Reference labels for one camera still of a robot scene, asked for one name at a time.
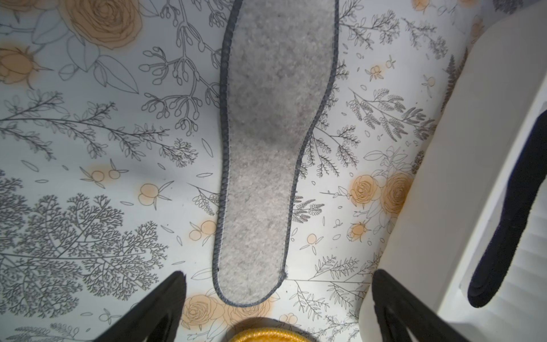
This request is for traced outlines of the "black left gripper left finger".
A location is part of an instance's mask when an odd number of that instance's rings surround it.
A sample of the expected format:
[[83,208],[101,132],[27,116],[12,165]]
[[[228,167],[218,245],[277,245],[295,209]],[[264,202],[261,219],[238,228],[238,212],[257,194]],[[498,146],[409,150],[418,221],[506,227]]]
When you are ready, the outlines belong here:
[[173,272],[97,341],[174,341],[187,294],[183,272]]

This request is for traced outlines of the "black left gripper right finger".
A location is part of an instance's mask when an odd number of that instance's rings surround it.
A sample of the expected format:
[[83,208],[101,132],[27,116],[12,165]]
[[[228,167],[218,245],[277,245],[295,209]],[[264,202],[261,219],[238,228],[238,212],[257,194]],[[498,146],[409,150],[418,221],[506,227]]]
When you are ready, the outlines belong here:
[[383,341],[466,340],[384,269],[373,276],[372,295]]

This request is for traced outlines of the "black foam insole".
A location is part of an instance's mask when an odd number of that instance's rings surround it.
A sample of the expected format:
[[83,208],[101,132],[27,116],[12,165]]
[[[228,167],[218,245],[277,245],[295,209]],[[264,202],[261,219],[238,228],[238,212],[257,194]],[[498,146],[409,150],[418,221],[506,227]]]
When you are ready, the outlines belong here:
[[486,306],[501,287],[545,178],[546,113],[542,113],[514,166],[499,224],[470,281],[467,299],[473,307]]

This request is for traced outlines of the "grey felt insole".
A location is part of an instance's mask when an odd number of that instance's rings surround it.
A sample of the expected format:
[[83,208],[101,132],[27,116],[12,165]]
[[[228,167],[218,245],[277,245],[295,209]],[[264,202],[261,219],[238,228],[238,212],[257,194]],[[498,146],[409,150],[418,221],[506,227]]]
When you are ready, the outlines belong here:
[[265,302],[286,279],[303,154],[333,88],[337,1],[235,1],[222,41],[219,298]]

